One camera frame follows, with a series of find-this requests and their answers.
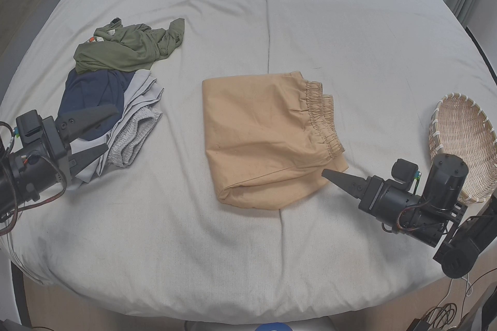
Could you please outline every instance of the white bed sheet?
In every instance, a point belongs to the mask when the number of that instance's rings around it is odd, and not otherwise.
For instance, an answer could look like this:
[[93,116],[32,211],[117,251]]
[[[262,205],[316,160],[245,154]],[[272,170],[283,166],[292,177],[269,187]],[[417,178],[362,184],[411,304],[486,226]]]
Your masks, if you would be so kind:
[[164,117],[132,166],[22,214],[2,243],[32,278],[131,315],[257,323],[373,306],[442,276],[434,249],[384,233],[332,185],[281,211],[219,203],[201,98],[207,78],[300,70],[334,96],[349,173],[387,178],[402,157],[427,175],[444,94],[497,122],[496,85],[442,0],[61,0],[0,119],[55,115],[76,46],[115,17],[185,18],[181,47],[152,67]]

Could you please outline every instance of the blue round object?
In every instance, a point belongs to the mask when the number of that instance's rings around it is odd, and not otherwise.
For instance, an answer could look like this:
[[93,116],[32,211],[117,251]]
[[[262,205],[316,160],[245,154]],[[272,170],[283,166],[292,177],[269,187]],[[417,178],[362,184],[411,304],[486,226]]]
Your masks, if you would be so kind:
[[282,322],[269,322],[261,324],[255,331],[292,331],[292,329]]

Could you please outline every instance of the basket rim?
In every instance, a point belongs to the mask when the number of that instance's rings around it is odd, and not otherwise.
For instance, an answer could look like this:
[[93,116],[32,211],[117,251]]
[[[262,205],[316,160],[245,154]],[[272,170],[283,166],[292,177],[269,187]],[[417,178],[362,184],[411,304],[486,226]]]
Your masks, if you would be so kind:
[[[483,116],[485,117],[485,120],[483,122],[483,124],[487,124],[488,127],[489,127],[489,133],[491,134],[491,136],[493,137],[494,139],[494,146],[496,146],[497,144],[497,134],[495,133],[495,130],[494,130],[494,127],[492,126],[492,123],[490,122],[490,120],[488,119],[488,116],[487,114],[483,111],[483,109],[471,98],[469,98],[467,95],[465,94],[462,94],[462,93],[458,93],[458,92],[451,92],[450,94],[447,94],[447,95],[444,95],[442,97],[442,99],[440,99],[438,102],[437,102],[437,105],[436,105],[436,108],[432,114],[432,124],[431,124],[431,127],[432,127],[432,131],[430,132],[430,134],[432,135],[431,138],[433,139],[433,142],[434,142],[434,152],[435,154],[439,154],[439,153],[445,153],[444,152],[444,147],[443,147],[443,144],[442,142],[440,141],[440,135],[441,135],[441,132],[440,132],[440,129],[438,127],[438,113],[440,112],[440,106],[447,100],[449,99],[453,99],[454,97],[457,96],[457,99],[461,99],[462,97],[464,97],[464,102],[467,102],[467,101],[471,101],[473,104],[471,105],[471,107],[477,107],[478,108],[478,115],[480,114],[483,114]],[[470,193],[467,193],[464,191],[464,188],[463,190],[461,191],[461,195],[464,195],[466,196],[465,199],[466,200],[475,200],[474,198],[472,198],[472,195]]]

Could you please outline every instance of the wooden floor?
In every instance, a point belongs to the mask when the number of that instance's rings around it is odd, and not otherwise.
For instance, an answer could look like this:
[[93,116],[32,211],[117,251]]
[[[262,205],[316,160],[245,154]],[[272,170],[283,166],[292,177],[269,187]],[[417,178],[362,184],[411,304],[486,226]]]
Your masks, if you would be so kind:
[[[470,273],[470,281],[497,267],[497,246],[482,255]],[[24,278],[29,315],[34,327],[44,326],[54,331],[182,331],[183,321],[169,318],[143,318],[121,315],[97,308],[60,287],[43,287]],[[497,271],[478,281],[473,294],[466,298],[467,312],[486,290],[497,280]],[[450,280],[445,278],[425,288],[394,299],[381,306],[331,316],[338,331],[405,331],[414,318],[420,318],[445,296]],[[466,282],[454,280],[449,297],[461,308]],[[457,325],[460,313],[452,326]],[[489,331],[497,331],[493,324]]]

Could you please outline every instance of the navy blue garment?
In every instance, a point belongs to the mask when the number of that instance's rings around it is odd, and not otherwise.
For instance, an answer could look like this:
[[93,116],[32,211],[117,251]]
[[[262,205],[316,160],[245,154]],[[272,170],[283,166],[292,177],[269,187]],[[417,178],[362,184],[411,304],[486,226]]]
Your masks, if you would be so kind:
[[134,72],[105,69],[78,74],[76,69],[71,70],[65,81],[59,116],[68,111],[114,104],[119,114],[108,118],[81,138],[91,141],[101,137],[121,119],[124,110],[124,91],[134,74]]

